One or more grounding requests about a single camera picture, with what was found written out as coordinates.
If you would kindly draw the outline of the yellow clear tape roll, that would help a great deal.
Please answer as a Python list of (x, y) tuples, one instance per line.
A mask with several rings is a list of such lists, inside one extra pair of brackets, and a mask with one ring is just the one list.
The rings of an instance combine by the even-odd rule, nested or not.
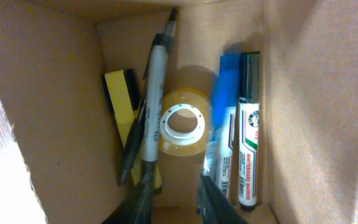
[(209, 98), (192, 88), (180, 88), (163, 97), (159, 150), (171, 156), (195, 156), (206, 150)]

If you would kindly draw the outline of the black whiteboard marker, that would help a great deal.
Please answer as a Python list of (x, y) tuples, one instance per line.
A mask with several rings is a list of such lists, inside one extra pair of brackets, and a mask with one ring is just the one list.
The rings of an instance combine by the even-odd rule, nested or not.
[(260, 52), (241, 53), (240, 65), (238, 199), (240, 208), (250, 212), (257, 203)]

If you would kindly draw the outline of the black permanent marker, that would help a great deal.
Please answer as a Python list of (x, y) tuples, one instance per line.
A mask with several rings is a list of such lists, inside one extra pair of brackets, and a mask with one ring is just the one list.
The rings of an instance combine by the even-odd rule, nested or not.
[(179, 9), (173, 8), (163, 32), (156, 34), (149, 55), (145, 128), (141, 150), (141, 181), (153, 185), (155, 165), (158, 161), (159, 123), (162, 113), (162, 96), (167, 70), (167, 58), (176, 32)]

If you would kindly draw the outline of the blue whiteboard marker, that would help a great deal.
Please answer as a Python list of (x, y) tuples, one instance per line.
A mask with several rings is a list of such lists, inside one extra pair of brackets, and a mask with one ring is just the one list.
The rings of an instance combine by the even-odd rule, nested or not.
[(236, 96), (239, 80), (239, 56), (220, 56), (219, 76), (211, 95), (214, 133), (211, 139), (217, 150), (217, 168), (214, 181), (223, 195), (229, 197), (232, 155), (236, 120)]

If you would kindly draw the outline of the blue ballpoint pen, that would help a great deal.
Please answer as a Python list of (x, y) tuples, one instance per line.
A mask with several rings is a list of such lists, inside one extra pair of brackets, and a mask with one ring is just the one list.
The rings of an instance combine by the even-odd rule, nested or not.
[(222, 126), (212, 126), (208, 131), (203, 170), (201, 171), (198, 187), (197, 214), (201, 216), (205, 216), (208, 211), (206, 190), (202, 177), (209, 177), (212, 180), (213, 186), (219, 190), (218, 176), (219, 163), (221, 162), (219, 143), (221, 141), (222, 129)]

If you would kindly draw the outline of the brown cardboard box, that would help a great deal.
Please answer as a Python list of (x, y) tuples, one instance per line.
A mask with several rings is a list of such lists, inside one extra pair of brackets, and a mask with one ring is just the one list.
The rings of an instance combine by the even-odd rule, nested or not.
[(257, 50), (258, 204), (248, 223), (358, 223), (358, 1), (0, 1), (0, 223), (101, 223), (121, 140), (102, 77), (142, 84), (179, 8), (165, 91), (211, 93), (225, 52)]

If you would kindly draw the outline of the black ballpoint pen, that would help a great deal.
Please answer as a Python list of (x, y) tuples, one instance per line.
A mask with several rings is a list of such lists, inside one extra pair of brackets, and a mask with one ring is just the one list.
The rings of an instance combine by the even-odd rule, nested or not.
[(152, 45), (150, 46), (150, 52), (147, 59), (147, 66), (145, 68), (143, 79), (145, 80), (144, 87), (142, 90), (141, 98), (138, 104), (138, 110), (135, 119), (130, 128), (126, 144), (124, 146), (124, 154), (122, 156), (120, 183), (124, 184), (127, 175), (130, 173), (134, 166), (134, 162), (137, 153), (140, 149), (140, 145), (144, 136), (145, 128), (145, 107), (147, 104), (147, 90), (149, 87), (149, 65), (152, 58), (153, 48), (158, 45), (163, 39), (163, 34), (157, 33), (153, 39)]

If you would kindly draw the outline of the yellow highlighter marker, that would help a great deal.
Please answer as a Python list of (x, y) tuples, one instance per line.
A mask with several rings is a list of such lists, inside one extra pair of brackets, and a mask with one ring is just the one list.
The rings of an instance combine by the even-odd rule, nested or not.
[[(109, 102), (113, 109), (114, 119), (116, 121), (117, 129), (119, 131), (119, 137), (123, 146), (123, 156), (124, 146), (126, 144), (126, 140), (132, 123), (135, 119), (138, 110), (138, 104), (141, 98), (141, 94), (139, 93), (139, 89), (136, 82), (136, 74), (131, 68), (108, 72), (104, 74), (104, 83), (107, 88)], [(143, 143), (141, 142), (140, 149), (134, 162), (134, 166), (131, 169), (130, 173), (127, 175), (125, 183), (127, 182), (128, 178), (132, 180), (132, 183), (134, 185), (141, 181), (142, 148)], [(120, 162), (119, 182), (120, 174), (122, 171), (122, 156)]]

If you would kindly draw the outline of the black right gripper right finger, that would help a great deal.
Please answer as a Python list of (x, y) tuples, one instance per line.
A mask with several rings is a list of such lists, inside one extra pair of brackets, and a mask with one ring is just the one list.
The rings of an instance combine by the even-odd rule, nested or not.
[(199, 214), (202, 224), (248, 224), (210, 176), (200, 175)]

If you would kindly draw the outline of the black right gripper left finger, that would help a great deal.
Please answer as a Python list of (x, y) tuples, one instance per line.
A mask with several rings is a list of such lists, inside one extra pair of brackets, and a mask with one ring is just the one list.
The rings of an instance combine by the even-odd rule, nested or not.
[(129, 195), (101, 223), (150, 224), (154, 193), (149, 184), (138, 182)]

